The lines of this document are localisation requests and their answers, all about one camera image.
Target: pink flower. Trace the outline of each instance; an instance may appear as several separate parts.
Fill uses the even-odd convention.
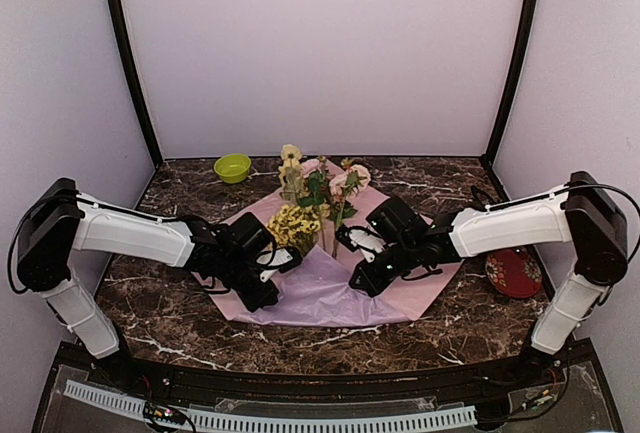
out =
[[[320,161],[314,158],[313,160],[307,160],[304,163],[300,163],[302,168],[302,177],[309,178],[309,175],[314,171],[320,169]]]
[[[329,191],[331,191],[331,196],[333,196],[336,200],[340,200],[342,198],[342,189],[346,186],[347,184],[347,177],[349,176],[348,173],[340,173],[339,175],[336,175],[330,182],[329,182]]]
[[[367,168],[362,165],[352,165],[347,170],[347,173],[351,171],[356,171],[358,173],[358,177],[360,178],[360,187],[358,188],[359,191],[362,191],[367,186],[369,186],[369,183],[371,183],[371,173],[369,173],[369,170],[367,170]]]
[[[371,183],[371,173],[362,165],[352,165],[347,171],[344,173],[340,173],[336,175],[329,182],[329,190],[331,191],[331,196],[333,196],[337,201],[342,199],[342,192],[347,185],[347,179],[349,178],[349,173],[356,172],[358,174],[358,178],[360,179],[360,186],[354,188],[349,194],[348,198],[355,197],[359,192],[367,188],[369,183]]]

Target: purple plastic sheet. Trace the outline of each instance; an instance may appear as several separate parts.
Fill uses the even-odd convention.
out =
[[[341,171],[336,165],[330,164],[329,167],[332,173]],[[362,191],[352,201],[358,214],[345,223],[366,226],[366,216],[386,198],[374,188]],[[276,191],[229,221],[252,212],[266,224],[284,204]],[[333,244],[332,227],[333,223],[325,222],[327,249]],[[338,258],[333,259],[316,245],[298,268],[272,277],[280,290],[279,302],[254,313],[245,309],[233,291],[226,295],[211,295],[211,299],[227,320],[260,325],[362,327],[399,323],[420,318],[460,268],[460,264],[444,265],[439,275],[409,283],[396,280],[382,294],[370,298],[363,292],[352,290],[348,284],[355,265],[362,258],[361,253],[350,252],[340,246]],[[424,271],[416,269],[412,276]],[[203,286],[211,286],[210,279],[203,281],[197,273],[194,276]]]

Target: white flower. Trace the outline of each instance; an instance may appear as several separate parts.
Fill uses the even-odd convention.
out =
[[[284,160],[286,166],[297,166],[300,164],[302,153],[296,145],[284,145],[280,152],[280,158]]]
[[[358,187],[358,190],[362,191],[369,186],[369,183],[371,183],[371,173],[369,173],[369,170],[367,170],[366,167],[362,165],[352,165],[347,170],[347,173],[351,171],[357,172],[358,178],[360,178],[360,186]]]

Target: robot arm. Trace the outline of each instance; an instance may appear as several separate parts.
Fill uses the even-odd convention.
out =
[[[585,172],[530,198],[438,216],[431,225],[399,198],[368,217],[375,232],[343,227],[340,241],[365,255],[352,288],[380,294],[412,269],[433,269],[480,253],[515,246],[573,242],[577,261],[553,301],[538,319],[531,346],[548,355],[559,351],[588,311],[627,271],[627,225],[622,211]]]
[[[230,225],[211,225],[195,216],[162,218],[100,202],[63,178],[25,217],[17,270],[22,284],[47,301],[94,358],[108,360],[121,355],[126,343],[76,280],[69,265],[71,250],[135,256],[198,272],[234,290],[255,311],[278,301],[273,272],[288,271],[302,261],[293,248],[263,251],[270,244],[273,237],[250,213]],[[119,363],[111,370],[126,366]]]

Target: lavender wall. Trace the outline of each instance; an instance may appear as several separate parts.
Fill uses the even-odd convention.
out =
[[[106,0],[0,0],[0,258],[30,204],[58,177],[133,205],[152,172]],[[77,260],[95,288],[102,255]],[[31,430],[63,328],[0,275],[2,431]]]
[[[496,164],[513,197],[586,169],[640,198],[640,0],[539,0],[514,110]],[[622,205],[623,199],[616,198]],[[638,218],[626,209],[638,234]],[[556,284],[570,247],[543,248]],[[585,323],[629,431],[640,427],[640,262]]]
[[[522,0],[125,0],[167,157],[479,155]]]

